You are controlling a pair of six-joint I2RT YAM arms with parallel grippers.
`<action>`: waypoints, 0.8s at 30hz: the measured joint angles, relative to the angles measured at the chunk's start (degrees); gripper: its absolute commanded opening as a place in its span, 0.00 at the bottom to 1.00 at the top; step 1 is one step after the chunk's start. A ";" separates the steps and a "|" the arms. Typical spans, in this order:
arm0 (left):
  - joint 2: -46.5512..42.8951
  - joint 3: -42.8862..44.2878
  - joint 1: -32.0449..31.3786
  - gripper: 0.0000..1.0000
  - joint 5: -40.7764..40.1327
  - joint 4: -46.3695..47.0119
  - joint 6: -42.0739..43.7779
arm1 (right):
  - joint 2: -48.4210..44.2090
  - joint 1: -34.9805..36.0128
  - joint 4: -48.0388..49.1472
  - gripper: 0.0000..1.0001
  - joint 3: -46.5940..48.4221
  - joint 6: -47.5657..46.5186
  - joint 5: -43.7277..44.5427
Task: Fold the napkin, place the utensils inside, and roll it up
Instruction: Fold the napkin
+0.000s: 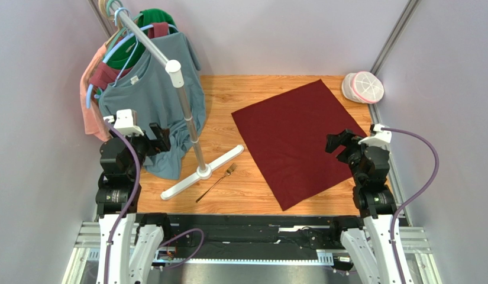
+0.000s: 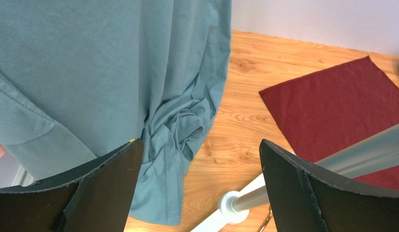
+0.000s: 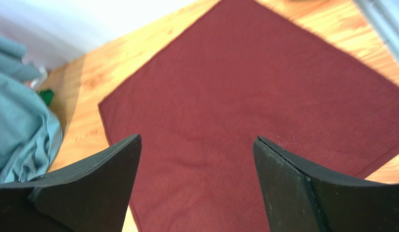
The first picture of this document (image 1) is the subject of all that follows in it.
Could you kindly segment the dark red cloth napkin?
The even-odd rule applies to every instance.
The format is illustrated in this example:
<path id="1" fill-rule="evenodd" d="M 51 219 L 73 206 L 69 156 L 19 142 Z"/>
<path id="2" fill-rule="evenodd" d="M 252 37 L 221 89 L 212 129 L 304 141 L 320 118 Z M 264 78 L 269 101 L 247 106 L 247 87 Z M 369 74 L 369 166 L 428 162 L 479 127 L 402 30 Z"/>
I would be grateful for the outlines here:
<path id="1" fill-rule="evenodd" d="M 325 151 L 328 134 L 365 131 L 322 80 L 232 113 L 233 120 L 282 210 L 349 178 L 348 166 Z"/>

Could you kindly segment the gold metal fork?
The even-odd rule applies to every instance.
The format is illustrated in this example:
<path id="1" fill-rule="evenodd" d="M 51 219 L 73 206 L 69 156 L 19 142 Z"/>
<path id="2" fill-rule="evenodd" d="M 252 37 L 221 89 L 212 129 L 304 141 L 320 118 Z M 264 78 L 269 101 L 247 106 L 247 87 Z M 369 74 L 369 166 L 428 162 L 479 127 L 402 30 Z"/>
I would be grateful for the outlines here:
<path id="1" fill-rule="evenodd" d="M 235 171 L 237 168 L 237 164 L 233 163 L 224 173 L 224 175 L 219 178 L 207 191 L 205 191 L 195 202 L 198 204 L 200 203 L 201 200 L 203 200 L 204 197 L 207 196 L 208 193 L 210 193 L 217 185 L 219 185 L 225 178 L 229 177 L 232 175 L 232 173 Z"/>

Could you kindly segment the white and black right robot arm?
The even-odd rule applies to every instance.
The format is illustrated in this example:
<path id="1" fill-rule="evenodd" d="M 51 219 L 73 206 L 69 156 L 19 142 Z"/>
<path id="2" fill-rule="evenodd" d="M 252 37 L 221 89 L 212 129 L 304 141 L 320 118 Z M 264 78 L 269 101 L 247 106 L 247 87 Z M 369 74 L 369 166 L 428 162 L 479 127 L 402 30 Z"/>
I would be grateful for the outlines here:
<path id="1" fill-rule="evenodd" d="M 390 131 L 380 124 L 368 137 L 346 129 L 328 134 L 325 151 L 343 150 L 337 160 L 348 165 L 354 180 L 353 201 L 359 217 L 339 216 L 332 223 L 332 239 L 348 252 L 363 283 L 413 283 L 402 247 L 397 205 L 387 185 L 390 170 Z"/>

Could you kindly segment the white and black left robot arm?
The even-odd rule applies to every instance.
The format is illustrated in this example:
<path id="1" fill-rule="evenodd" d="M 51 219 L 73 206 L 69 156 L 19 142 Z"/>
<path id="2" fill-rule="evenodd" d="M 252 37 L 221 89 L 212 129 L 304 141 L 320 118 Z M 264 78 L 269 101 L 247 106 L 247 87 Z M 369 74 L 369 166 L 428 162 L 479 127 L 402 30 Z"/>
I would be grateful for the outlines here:
<path id="1" fill-rule="evenodd" d="M 172 232 L 165 213 L 137 218 L 140 170 L 149 156 L 170 150 L 170 130 L 150 123 L 155 138 L 134 130 L 101 145 L 96 193 L 101 236 L 97 283 L 146 283 L 160 244 Z"/>

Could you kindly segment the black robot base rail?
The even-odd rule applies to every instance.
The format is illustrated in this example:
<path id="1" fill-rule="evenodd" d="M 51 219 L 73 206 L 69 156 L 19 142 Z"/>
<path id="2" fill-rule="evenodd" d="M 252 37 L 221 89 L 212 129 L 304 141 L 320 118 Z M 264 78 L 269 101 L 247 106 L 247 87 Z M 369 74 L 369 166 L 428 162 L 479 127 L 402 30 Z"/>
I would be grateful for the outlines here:
<path id="1" fill-rule="evenodd" d="M 315 262 L 356 268 L 366 283 L 410 283 L 399 221 L 271 215 L 105 214 L 97 283 L 144 283 L 151 267 L 185 263 Z"/>

